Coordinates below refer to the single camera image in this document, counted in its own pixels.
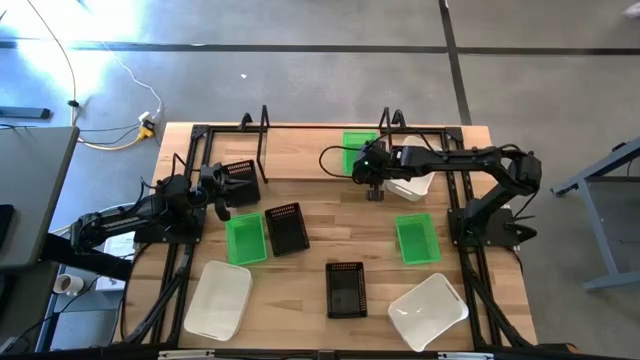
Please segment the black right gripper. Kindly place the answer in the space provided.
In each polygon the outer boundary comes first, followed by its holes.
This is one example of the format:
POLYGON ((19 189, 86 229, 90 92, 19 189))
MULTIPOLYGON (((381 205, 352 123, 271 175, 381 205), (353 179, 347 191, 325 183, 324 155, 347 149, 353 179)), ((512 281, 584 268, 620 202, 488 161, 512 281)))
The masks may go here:
POLYGON ((398 146, 387 147, 384 141, 366 142, 353 163, 351 178, 356 184, 368 184, 368 201, 383 201, 385 180, 399 178, 398 146))

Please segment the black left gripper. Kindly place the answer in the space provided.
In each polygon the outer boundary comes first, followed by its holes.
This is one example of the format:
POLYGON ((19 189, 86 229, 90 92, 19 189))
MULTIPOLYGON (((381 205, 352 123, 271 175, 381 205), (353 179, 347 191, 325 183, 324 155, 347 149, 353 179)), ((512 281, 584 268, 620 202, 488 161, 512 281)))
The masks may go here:
POLYGON ((204 196, 206 203, 214 203, 216 215, 221 221, 231 219, 228 203, 233 202, 233 193, 221 163, 200 167, 198 192, 204 196))

